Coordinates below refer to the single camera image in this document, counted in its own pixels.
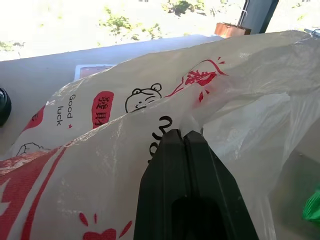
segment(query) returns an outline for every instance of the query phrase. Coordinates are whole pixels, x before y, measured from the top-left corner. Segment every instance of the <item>green object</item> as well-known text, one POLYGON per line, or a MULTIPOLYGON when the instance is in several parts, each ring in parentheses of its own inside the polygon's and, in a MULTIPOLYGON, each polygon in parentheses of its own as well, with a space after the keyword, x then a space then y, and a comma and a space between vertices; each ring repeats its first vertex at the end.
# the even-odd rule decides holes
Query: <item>green object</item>
POLYGON ((306 201, 302 217, 320 227, 320 188, 306 201))

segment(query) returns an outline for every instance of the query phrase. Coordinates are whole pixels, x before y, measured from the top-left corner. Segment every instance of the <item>cartoon face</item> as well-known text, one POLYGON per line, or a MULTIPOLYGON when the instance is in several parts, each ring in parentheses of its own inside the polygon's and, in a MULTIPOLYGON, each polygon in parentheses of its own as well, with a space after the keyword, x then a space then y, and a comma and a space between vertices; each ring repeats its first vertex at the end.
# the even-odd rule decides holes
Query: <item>cartoon face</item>
POLYGON ((150 88, 136 88, 125 101, 125 111, 131 113, 141 108, 145 108, 145 105, 149 103, 161 99, 161 89, 162 86, 160 83, 155 83, 150 88))

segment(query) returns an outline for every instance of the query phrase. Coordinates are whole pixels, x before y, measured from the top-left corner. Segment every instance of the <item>red heart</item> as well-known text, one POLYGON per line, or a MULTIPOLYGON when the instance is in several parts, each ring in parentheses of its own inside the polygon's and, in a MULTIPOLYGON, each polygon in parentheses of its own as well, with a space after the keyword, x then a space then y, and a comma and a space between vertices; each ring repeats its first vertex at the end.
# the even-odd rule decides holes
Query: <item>red heart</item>
POLYGON ((88 231, 83 235, 83 240, 116 240, 117 231, 109 228, 103 233, 99 234, 97 232, 88 231))

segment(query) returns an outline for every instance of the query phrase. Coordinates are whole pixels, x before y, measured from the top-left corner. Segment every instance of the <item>white plastic bag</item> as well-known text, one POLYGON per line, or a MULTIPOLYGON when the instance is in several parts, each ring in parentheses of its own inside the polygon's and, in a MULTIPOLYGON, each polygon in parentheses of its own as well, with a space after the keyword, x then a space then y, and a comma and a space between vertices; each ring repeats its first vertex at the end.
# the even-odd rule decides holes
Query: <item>white plastic bag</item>
POLYGON ((260 239, 275 240, 268 193, 320 116, 319 46, 297 31, 241 36, 63 87, 0 161, 0 240, 132 239, 159 137, 202 126, 260 239))

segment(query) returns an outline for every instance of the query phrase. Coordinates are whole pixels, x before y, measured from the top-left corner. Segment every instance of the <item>red design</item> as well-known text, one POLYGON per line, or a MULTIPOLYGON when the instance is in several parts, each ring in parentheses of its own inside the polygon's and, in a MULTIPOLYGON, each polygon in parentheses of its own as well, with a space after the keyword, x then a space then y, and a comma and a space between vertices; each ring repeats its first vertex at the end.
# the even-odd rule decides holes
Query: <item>red design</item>
POLYGON ((3 189, 2 199, 0 193, 0 209, 1 205, 4 209, 3 203, 7 203, 7 208, 0 214, 0 240, 7 239, 32 186, 44 165, 56 152, 57 149, 45 154, 35 152, 13 157, 1 163, 1 168, 4 168, 0 171, 0 186, 8 182, 3 189))
MULTIPOLYGON (((55 150, 52 150, 50 153, 48 154, 51 154, 50 157, 52 157, 52 155, 54 153, 57 152, 57 148, 55 150)), ((48 175, 45 177, 40 189, 39 189, 39 192, 36 194, 35 196, 35 199, 33 200, 33 203, 31 205, 31 208, 29 210, 29 213, 26 217, 26 220, 25 220, 25 223, 24 223, 24 226, 23 226, 23 230, 22 230, 22 236, 21 236, 21 240, 30 240, 30 233, 31 233, 31 229, 32 229, 32 224, 34 222, 34 218, 35 218, 35 213, 36 213, 36 209, 37 209, 37 206, 39 204, 39 201, 40 201, 40 198, 41 198, 41 195, 42 193, 44 192, 47 184, 48 184, 48 181, 50 179, 50 177, 52 176, 52 174, 54 173, 55 169, 56 169, 56 166, 58 165, 58 162, 60 161, 61 157, 64 155, 66 151, 66 148, 64 147, 62 149, 62 151, 59 153, 59 155, 57 156, 57 158, 54 160, 52 166, 51 166, 51 169, 48 173, 48 175)))
MULTIPOLYGON (((174 89, 174 91, 165 97, 173 96, 177 92, 183 90, 186 85, 198 83, 199 85, 204 87, 205 85, 209 84, 218 74, 223 75, 223 76, 227 76, 227 74, 224 73, 223 71, 221 71, 220 68, 218 67, 218 65, 214 61, 212 61, 211 59, 207 59, 207 60, 200 62, 194 69, 197 69, 197 70, 193 70, 193 69, 190 70, 186 76, 182 77, 181 83, 174 89), (205 63, 210 63, 211 65, 213 65, 214 68, 211 69, 211 71, 209 71, 209 72, 208 71, 201 71, 200 72, 197 68, 203 66, 205 63)), ((198 99, 199 99, 199 102, 201 102, 204 99, 203 92, 200 93, 198 99)))
POLYGON ((93 129, 109 121, 113 100, 114 93, 111 91, 102 91, 94 98, 91 109, 93 129))
MULTIPOLYGON (((79 218, 85 226, 88 226, 87 218, 82 212, 79 213, 79 218)), ((97 223, 96 213, 94 214, 93 219, 94 219, 94 223, 96 224, 97 223)), ((127 233, 131 225, 132 225, 132 221, 129 221, 128 224, 124 227, 124 229, 120 233, 119 238, 121 238, 123 235, 127 233)), ((116 240, 116 239, 117 239, 117 231, 113 228, 109 228, 105 230, 103 233, 87 231, 82 237, 82 240, 116 240)))
POLYGON ((27 129, 31 129, 38 126, 42 122, 42 119, 44 118, 44 110, 45 110, 45 106, 43 106, 35 115, 33 115, 33 117, 25 126, 25 128, 22 130, 22 132, 27 129))

